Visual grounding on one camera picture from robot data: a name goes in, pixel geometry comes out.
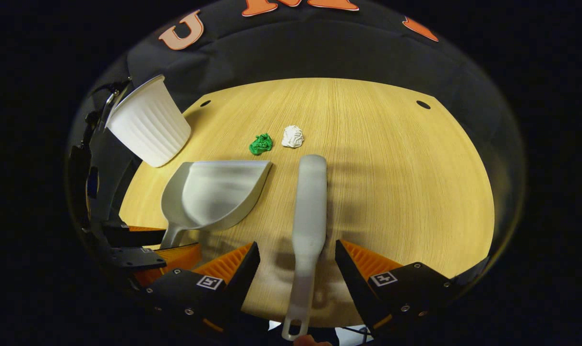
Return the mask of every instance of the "wooden table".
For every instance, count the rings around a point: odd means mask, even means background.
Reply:
[[[362,324],[334,261],[336,239],[402,264],[422,261],[448,278],[487,256],[494,205],[485,168],[462,127],[432,96],[350,79],[284,79],[213,92],[184,116],[193,130],[188,143],[165,166],[142,163],[120,217],[129,225],[166,228],[161,193],[182,162],[272,161],[245,219],[224,231],[189,231],[183,239],[202,244],[204,262],[258,242],[261,264],[242,307],[247,313],[281,321],[287,311],[302,155],[324,156],[328,164],[327,240],[317,266],[311,326]],[[303,129],[302,147],[280,144],[288,125]],[[254,156],[248,146],[264,132],[274,147]]]

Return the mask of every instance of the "crumpled green paper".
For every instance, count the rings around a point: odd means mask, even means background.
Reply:
[[[256,140],[249,145],[249,150],[253,155],[261,155],[264,151],[272,150],[272,139],[268,134],[255,136]]]

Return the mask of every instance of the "white paper cup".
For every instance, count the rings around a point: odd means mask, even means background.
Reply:
[[[171,160],[186,144],[191,127],[159,75],[139,86],[111,111],[105,127],[153,167]]]

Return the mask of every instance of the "gray dustpan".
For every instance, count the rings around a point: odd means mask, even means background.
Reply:
[[[256,203],[271,167],[269,161],[184,162],[161,199],[168,229],[161,249],[180,244],[186,230],[225,230]]]

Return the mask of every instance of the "handle hole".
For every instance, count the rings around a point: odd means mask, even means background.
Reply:
[[[289,335],[298,335],[300,333],[301,326],[302,320],[291,320],[289,323]]]

